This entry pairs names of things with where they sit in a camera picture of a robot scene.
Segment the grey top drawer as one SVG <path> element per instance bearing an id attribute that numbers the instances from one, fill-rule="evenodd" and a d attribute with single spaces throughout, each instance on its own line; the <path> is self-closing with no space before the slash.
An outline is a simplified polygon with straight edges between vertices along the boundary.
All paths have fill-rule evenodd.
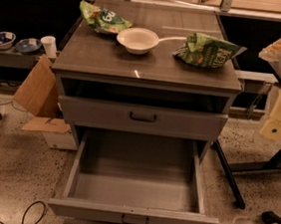
<path id="1" fill-rule="evenodd" d="M 59 96 L 62 114 L 74 125 L 129 132 L 216 140 L 228 120 L 226 114 L 103 102 Z"/>

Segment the grey drawer cabinet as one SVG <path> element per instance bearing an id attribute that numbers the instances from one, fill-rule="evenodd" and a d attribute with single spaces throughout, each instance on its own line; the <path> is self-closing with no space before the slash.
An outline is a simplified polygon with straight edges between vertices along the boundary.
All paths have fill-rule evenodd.
<path id="1" fill-rule="evenodd" d="M 52 66 L 59 96 L 228 116 L 241 92 L 233 64 L 201 69 L 172 55 L 190 34 L 221 36 L 212 11 L 118 0 L 97 4 L 154 31 L 161 41 L 150 52 L 135 56 L 114 36 L 80 24 Z M 99 128 L 68 124 L 76 142 L 88 128 Z M 206 154 L 214 141 L 185 138 L 196 141 L 199 154 Z"/>

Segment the grey middle drawer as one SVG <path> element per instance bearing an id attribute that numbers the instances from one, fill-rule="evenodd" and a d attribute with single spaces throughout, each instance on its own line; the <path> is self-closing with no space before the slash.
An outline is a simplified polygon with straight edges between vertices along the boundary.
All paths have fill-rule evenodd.
<path id="1" fill-rule="evenodd" d="M 197 145 L 168 136 L 90 129 L 59 216 L 116 224 L 218 224 L 204 211 Z"/>

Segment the black stand leg right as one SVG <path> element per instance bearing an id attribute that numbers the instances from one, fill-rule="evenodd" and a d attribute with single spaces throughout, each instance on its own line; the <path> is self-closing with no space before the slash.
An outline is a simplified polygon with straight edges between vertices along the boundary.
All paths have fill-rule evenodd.
<path id="1" fill-rule="evenodd" d="M 235 164 L 228 164 L 226 161 L 226 157 L 222 150 L 222 147 L 217 140 L 213 143 L 213 148 L 215 149 L 219 161 L 222 165 L 222 169 L 224 174 L 227 178 L 227 182 L 230 185 L 230 189 L 232 190 L 232 194 L 234 195 L 234 205 L 236 208 L 240 208 L 243 210 L 246 208 L 246 205 L 243 201 L 243 197 L 241 192 L 239 191 L 238 185 L 235 181 L 233 172 L 254 172 L 254 171 L 268 171 L 268 170 L 281 170 L 281 148 L 278 152 L 276 152 L 273 157 L 271 157 L 268 161 L 259 161 L 259 162 L 246 162 L 246 163 L 235 163 Z"/>

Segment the green chip bag right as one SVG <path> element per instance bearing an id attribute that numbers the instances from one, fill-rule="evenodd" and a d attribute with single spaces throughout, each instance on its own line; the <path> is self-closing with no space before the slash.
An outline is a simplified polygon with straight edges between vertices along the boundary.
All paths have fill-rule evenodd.
<path id="1" fill-rule="evenodd" d="M 239 47 L 221 38 L 194 33 L 189 35 L 183 46 L 172 55 L 194 67 L 217 69 L 245 50 L 245 47 Z"/>

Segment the green chip bag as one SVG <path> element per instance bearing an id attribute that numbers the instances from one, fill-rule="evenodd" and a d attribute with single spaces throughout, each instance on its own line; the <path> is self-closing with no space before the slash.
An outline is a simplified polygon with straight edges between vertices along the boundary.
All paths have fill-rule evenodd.
<path id="1" fill-rule="evenodd" d="M 106 8 L 90 4 L 87 1 L 80 3 L 81 15 L 97 33 L 118 34 L 129 29 L 133 22 Z"/>
<path id="2" fill-rule="evenodd" d="M 239 47 L 221 38 L 194 33 L 189 35 L 183 46 L 172 55 L 194 67 L 217 69 L 245 50 L 245 47 Z"/>

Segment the black caster foot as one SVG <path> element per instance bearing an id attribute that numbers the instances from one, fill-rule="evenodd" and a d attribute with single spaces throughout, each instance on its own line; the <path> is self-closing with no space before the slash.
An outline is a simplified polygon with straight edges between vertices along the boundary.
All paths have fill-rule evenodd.
<path id="1" fill-rule="evenodd" d="M 265 211 L 261 215 L 261 219 L 265 224 L 281 224 L 281 217 L 279 217 L 277 214 L 275 214 L 272 211 Z"/>

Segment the white bowl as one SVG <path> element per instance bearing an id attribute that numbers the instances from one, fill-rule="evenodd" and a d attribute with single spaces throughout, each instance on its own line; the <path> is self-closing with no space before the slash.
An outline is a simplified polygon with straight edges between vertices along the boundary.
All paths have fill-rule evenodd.
<path id="1" fill-rule="evenodd" d="M 159 37 L 152 30 L 133 27 L 120 31 L 117 40 L 129 53 L 142 55 L 157 46 Z"/>

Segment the green chip bag left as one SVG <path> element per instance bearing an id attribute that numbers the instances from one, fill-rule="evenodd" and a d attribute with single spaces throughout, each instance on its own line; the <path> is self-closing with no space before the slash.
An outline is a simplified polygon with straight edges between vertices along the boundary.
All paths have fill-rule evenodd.
<path id="1" fill-rule="evenodd" d="M 118 34 L 129 29 L 133 22 L 106 8 L 90 4 L 87 1 L 80 3 L 81 15 L 97 33 Z"/>

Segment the white paper cup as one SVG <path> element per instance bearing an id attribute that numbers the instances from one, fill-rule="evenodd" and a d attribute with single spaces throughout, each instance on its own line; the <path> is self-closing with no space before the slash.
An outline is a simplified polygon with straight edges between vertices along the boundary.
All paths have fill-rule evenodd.
<path id="1" fill-rule="evenodd" d="M 41 39 L 43 47 L 46 51 L 46 55 L 49 58 L 55 58 L 57 56 L 56 39 L 53 36 L 44 36 Z"/>

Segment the brown cardboard box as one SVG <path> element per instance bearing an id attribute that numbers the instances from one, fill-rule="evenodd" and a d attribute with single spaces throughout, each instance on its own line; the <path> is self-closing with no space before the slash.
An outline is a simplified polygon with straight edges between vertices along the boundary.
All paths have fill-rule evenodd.
<path id="1" fill-rule="evenodd" d="M 68 134 L 71 128 L 60 118 L 59 92 L 51 65 L 47 56 L 41 56 L 14 94 L 14 101 L 33 116 L 23 125 L 26 131 Z"/>

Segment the blue bowl right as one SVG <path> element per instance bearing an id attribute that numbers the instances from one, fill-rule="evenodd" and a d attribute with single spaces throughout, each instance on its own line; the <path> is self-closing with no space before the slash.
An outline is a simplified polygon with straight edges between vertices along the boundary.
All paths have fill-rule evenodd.
<path id="1" fill-rule="evenodd" d="M 35 55 L 40 51 L 41 45 L 42 43 L 39 39 L 27 38 L 20 40 L 17 44 L 15 44 L 15 49 L 23 55 Z"/>

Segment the blue bowl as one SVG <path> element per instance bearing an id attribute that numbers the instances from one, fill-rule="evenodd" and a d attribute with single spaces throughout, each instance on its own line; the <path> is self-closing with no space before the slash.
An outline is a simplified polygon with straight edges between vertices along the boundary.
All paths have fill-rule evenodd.
<path id="1" fill-rule="evenodd" d="M 15 44 L 15 49 L 23 55 L 35 55 L 40 51 L 41 45 L 42 43 L 39 39 L 27 38 L 20 40 L 17 44 Z"/>
<path id="2" fill-rule="evenodd" d="M 11 32 L 0 32 L 0 50 L 5 51 L 12 48 L 16 36 Z"/>

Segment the grey side shelf left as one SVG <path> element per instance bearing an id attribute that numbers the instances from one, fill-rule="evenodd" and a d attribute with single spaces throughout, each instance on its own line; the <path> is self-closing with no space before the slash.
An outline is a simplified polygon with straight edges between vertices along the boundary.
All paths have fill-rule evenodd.
<path id="1" fill-rule="evenodd" d="M 37 54 L 33 55 L 23 55 L 15 48 L 10 48 L 6 51 L 0 50 L 0 67 L 31 70 L 43 55 L 45 55 L 44 50 L 41 50 Z"/>

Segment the blue bowl left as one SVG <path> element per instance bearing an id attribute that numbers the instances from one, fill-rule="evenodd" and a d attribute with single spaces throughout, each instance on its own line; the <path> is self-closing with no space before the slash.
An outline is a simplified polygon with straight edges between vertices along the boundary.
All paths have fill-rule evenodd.
<path id="1" fill-rule="evenodd" d="M 5 51 L 12 48 L 16 36 L 11 32 L 0 32 L 0 50 Z"/>

